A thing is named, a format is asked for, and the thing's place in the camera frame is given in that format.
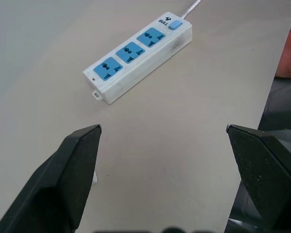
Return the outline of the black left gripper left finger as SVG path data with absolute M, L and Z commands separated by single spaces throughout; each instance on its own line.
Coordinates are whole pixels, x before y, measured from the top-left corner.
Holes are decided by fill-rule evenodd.
M 29 178 L 0 220 L 0 233 L 73 233 L 91 190 L 101 136 L 93 125 L 68 135 Z

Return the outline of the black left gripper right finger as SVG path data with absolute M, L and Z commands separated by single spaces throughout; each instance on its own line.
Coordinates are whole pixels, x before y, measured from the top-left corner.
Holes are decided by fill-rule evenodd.
M 262 230 L 291 230 L 291 152 L 273 135 L 228 125 L 241 183 L 230 219 Z

